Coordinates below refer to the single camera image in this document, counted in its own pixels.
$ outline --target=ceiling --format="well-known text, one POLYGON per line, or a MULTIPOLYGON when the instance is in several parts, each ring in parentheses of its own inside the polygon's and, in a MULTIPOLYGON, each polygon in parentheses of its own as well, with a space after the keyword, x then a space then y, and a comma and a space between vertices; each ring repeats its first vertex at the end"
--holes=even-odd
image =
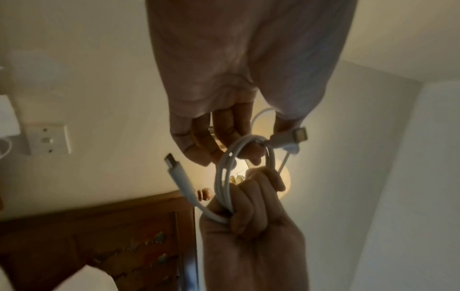
POLYGON ((360 0, 342 59, 419 81, 460 79, 459 0, 360 0))

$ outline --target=wall plate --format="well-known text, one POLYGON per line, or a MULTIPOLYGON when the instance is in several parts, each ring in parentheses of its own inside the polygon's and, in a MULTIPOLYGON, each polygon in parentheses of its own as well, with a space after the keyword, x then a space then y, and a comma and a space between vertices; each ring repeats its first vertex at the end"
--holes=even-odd
POLYGON ((29 124, 24 126, 31 155, 70 154, 67 126, 62 124, 29 124))

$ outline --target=white wall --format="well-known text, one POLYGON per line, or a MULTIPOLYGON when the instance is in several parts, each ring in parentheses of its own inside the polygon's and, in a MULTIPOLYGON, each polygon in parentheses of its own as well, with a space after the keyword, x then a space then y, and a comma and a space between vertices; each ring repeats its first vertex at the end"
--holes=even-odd
MULTIPOLYGON (((1 219, 174 190, 168 152, 196 188, 212 185, 212 167, 188 162, 169 137, 141 2, 2 0, 0 43, 21 121, 65 123, 73 147, 69 156, 31 157, 16 139, 0 161, 1 219)), ((419 88, 340 62, 305 121, 310 140, 288 161, 283 204, 307 237, 313 290, 348 289, 419 88)), ((259 97, 254 111, 265 106, 259 97)), ((270 135, 272 125, 265 116, 254 132, 270 135)))
POLYGON ((352 291, 460 290, 460 81, 426 85, 352 291))

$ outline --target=wooden furniture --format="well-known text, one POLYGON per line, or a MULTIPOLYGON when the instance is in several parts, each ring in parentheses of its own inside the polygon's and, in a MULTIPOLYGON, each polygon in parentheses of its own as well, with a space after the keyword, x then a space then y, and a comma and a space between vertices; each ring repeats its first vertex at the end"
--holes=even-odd
POLYGON ((85 264, 119 291, 198 290, 193 206, 176 191, 0 223, 16 291, 51 291, 85 264))

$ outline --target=white cable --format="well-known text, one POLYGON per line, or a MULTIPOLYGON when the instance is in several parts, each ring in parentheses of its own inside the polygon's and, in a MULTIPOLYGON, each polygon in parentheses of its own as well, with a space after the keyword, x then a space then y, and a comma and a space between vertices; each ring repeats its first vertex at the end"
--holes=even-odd
POLYGON ((8 149, 6 150, 6 152, 4 153, 0 152, 0 159, 3 159, 7 154, 11 152, 11 149, 13 148, 13 142, 8 137, 0 138, 0 140, 3 140, 8 143, 8 149))
MULTIPOLYGON (((255 120, 265 112, 273 111, 274 109, 268 108, 264 109, 258 114, 254 116, 251 121, 251 129, 254 125, 255 120)), ((291 153, 296 154, 299 152, 299 143, 305 141, 307 139, 307 132, 305 128, 296 128, 293 130, 289 130, 286 132, 276 133, 270 137, 268 140, 267 138, 259 135, 246 135, 239 138, 233 144, 231 144, 227 151, 223 154, 222 158, 220 159, 218 165, 216 166, 216 178, 214 180, 214 191, 216 192, 216 198, 219 203, 228 209, 231 213, 233 213, 233 205, 231 203, 230 197, 230 171, 233 169, 234 164, 236 163, 235 159, 240 153, 240 151, 251 142, 256 142, 261 146, 265 147, 265 165, 267 167, 275 168, 275 148, 284 148, 287 150, 286 156, 284 157, 283 162, 278 170, 278 173, 281 173, 283 170, 284 165, 291 153), (222 173, 225 170, 225 180, 222 184, 222 173)), ((165 161, 169 167, 169 174, 171 178, 174 180, 176 185, 179 187, 182 195, 188 199, 190 203, 200 208, 203 213, 220 223, 229 223, 229 219, 226 217, 219 216, 208 208, 203 206, 195 195, 195 191, 193 189, 192 183, 187 177, 184 169, 177 162, 173 155, 168 154, 166 156, 165 161)))

